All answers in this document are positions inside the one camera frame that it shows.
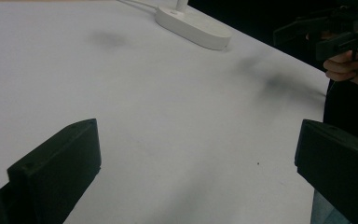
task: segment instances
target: white stand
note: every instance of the white stand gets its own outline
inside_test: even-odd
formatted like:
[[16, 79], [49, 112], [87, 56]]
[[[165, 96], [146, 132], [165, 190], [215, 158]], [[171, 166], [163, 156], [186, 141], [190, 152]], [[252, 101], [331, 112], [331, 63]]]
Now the white stand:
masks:
[[207, 49], [224, 49], [232, 36], [225, 24], [204, 14], [186, 11], [187, 2], [178, 0], [176, 8], [158, 7], [156, 22]]

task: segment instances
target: black machine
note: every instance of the black machine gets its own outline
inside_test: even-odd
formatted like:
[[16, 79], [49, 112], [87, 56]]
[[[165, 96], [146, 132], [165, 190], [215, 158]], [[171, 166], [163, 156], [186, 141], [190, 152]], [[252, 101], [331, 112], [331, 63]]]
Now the black machine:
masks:
[[[358, 49], [358, 0], [337, 0], [339, 7], [310, 13], [274, 31], [274, 45], [278, 46], [301, 36], [309, 36], [316, 60], [326, 60], [339, 53]], [[322, 40], [321, 32], [336, 36]]]
[[100, 167], [97, 120], [65, 127], [7, 169], [0, 224], [62, 224]]

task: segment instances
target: white tabletop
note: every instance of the white tabletop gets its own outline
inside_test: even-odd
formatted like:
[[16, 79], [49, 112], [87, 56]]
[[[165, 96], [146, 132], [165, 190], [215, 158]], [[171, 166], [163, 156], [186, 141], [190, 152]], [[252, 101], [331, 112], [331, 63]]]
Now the white tabletop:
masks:
[[149, 7], [0, 2], [0, 187], [12, 163], [96, 118], [102, 170], [66, 224], [310, 223], [294, 158], [328, 80], [231, 30], [216, 51]]

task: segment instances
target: finger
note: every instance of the finger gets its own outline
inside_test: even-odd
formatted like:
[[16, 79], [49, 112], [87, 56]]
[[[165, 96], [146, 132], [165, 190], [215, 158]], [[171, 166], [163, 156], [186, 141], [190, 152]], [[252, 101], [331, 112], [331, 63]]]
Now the finger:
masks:
[[358, 70], [358, 62], [338, 63], [333, 60], [326, 60], [324, 68], [335, 73], [349, 73]]
[[349, 73], [335, 73], [332, 71], [327, 71], [326, 76], [334, 81], [345, 81], [356, 76], [356, 72], [352, 71]]

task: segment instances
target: black object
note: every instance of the black object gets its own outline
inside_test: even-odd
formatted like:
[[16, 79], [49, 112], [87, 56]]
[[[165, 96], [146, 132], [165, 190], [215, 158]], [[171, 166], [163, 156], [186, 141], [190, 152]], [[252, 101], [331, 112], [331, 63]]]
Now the black object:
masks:
[[[330, 8], [297, 18], [294, 22], [276, 29], [274, 45], [295, 39], [310, 37], [310, 47], [315, 48], [316, 60], [322, 61], [348, 50], [358, 49], [358, 0], [337, 0], [338, 8]], [[337, 36], [321, 40], [321, 32], [329, 31]]]
[[350, 222], [358, 224], [358, 137], [336, 126], [304, 119], [297, 171]]
[[7, 169], [0, 224], [62, 224], [100, 167], [96, 119], [65, 127]]

